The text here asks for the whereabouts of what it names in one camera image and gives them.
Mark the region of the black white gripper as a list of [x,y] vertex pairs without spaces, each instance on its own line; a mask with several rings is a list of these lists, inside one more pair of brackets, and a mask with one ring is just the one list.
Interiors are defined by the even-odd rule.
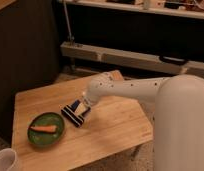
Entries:
[[81,127],[85,122],[85,117],[91,111],[80,100],[74,101],[61,109],[62,115],[68,119],[75,127]]

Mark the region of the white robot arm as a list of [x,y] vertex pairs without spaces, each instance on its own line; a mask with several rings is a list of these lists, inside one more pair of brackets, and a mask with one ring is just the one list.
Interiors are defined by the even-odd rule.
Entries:
[[116,81],[94,77],[80,100],[61,109],[74,126],[84,123],[104,96],[155,103],[154,171],[204,171],[204,79],[194,75]]

